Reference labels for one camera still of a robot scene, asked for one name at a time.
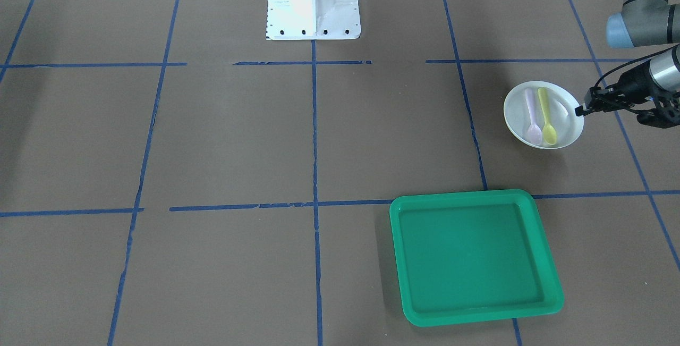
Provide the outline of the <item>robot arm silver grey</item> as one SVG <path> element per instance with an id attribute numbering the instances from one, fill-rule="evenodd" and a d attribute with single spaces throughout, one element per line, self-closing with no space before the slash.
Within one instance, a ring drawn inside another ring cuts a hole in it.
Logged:
<path id="1" fill-rule="evenodd" d="M 641 125 L 678 126 L 678 4 L 669 0 L 623 0 L 606 24 L 612 48 L 668 44 L 668 48 L 620 65 L 617 82 L 602 87 L 597 80 L 575 109 L 576 116 L 629 111 Z"/>

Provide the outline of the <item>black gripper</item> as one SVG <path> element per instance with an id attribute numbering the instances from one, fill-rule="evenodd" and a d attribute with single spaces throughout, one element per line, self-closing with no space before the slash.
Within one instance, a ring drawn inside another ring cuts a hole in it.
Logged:
<path id="1" fill-rule="evenodd" d="M 602 111 L 602 109 L 631 109 L 656 99 L 657 84 L 649 67 L 635 67 L 620 75 L 617 82 L 602 87 L 590 87 L 583 97 L 583 103 L 575 108 L 575 116 Z"/>

